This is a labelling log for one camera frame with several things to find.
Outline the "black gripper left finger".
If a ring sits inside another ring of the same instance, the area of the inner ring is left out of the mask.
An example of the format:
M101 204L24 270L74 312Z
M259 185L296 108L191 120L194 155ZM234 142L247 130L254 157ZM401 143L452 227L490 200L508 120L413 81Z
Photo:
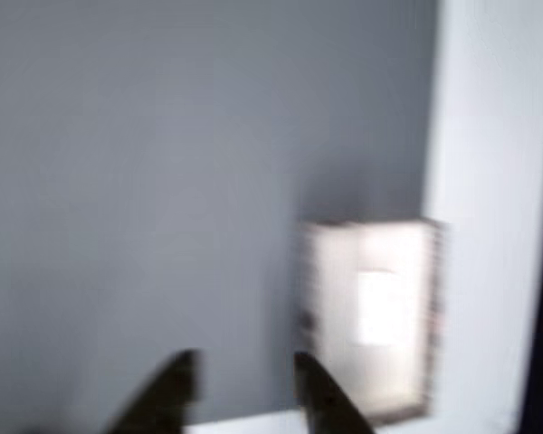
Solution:
M200 401L202 352L182 350L150 376L106 433L184 433Z

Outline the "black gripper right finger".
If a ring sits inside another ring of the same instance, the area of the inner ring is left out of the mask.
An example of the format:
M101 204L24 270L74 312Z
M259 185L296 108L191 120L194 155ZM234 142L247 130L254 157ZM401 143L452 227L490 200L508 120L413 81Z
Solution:
M293 355L294 391L308 433L373 434L375 430L322 364L307 352Z

